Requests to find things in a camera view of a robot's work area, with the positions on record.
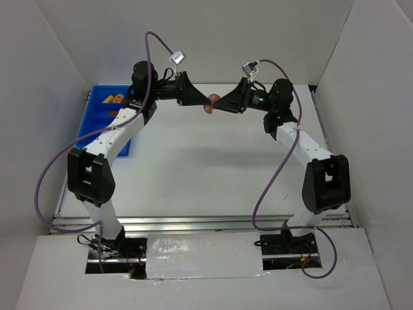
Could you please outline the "pink orange lego piece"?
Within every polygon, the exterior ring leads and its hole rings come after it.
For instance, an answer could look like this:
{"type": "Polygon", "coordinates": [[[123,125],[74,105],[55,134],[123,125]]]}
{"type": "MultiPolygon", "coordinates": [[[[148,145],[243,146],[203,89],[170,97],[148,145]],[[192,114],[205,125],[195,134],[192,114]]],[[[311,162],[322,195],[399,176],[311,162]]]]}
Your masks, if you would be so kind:
{"type": "Polygon", "coordinates": [[[215,103],[220,99],[220,96],[218,94],[211,94],[209,95],[208,99],[210,100],[210,103],[204,105],[203,110],[207,114],[211,114],[213,110],[215,109],[215,103]]]}

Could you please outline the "yellow oval printed lego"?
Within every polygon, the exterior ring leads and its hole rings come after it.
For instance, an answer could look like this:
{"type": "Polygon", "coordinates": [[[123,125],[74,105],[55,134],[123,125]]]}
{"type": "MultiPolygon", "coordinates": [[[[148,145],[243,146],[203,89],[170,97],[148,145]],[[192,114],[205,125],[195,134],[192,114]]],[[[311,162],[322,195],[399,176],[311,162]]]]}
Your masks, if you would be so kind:
{"type": "Polygon", "coordinates": [[[124,101],[124,95],[123,94],[118,94],[113,98],[113,103],[122,103],[124,101]]]}

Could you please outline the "yellow rectangular lego brick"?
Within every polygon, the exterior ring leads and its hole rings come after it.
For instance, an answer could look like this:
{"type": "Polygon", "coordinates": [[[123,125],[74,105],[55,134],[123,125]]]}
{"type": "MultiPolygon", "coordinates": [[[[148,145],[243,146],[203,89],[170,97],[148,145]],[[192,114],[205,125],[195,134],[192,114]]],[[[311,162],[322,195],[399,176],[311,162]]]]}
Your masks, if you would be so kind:
{"type": "Polygon", "coordinates": [[[108,96],[103,100],[103,103],[112,103],[114,100],[114,97],[112,95],[108,96]]]}

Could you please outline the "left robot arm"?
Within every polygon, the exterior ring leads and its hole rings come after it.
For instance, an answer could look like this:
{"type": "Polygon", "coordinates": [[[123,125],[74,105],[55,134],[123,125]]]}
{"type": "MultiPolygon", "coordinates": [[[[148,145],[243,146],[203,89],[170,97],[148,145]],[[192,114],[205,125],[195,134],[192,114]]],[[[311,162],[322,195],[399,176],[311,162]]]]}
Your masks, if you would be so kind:
{"type": "Polygon", "coordinates": [[[116,183],[111,167],[132,136],[150,121],[157,108],[156,102],[169,99],[181,106],[210,104],[210,100],[191,84],[186,72],[159,78],[150,62],[136,63],[132,84],[107,131],[96,134],[95,140],[83,149],[73,148],[68,153],[68,190],[98,224],[96,239],[122,256],[128,244],[112,203],[116,183]]]}

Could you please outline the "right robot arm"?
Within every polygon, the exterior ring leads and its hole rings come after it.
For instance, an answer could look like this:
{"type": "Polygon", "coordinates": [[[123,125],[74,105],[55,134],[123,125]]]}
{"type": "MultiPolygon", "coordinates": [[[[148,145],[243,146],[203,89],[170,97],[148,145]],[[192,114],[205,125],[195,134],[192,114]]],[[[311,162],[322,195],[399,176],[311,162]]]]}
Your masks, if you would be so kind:
{"type": "Polygon", "coordinates": [[[293,101],[299,101],[293,84],[277,79],[269,91],[257,89],[242,78],[234,90],[222,98],[212,97],[212,107],[231,113],[248,109],[265,113],[264,131],[288,149],[287,157],[295,157],[305,173],[301,197],[303,206],[278,228],[281,244],[286,249],[305,242],[312,230],[332,210],[351,198],[350,169],[346,156],[335,155],[318,144],[301,128],[301,115],[294,116],[293,101]]]}

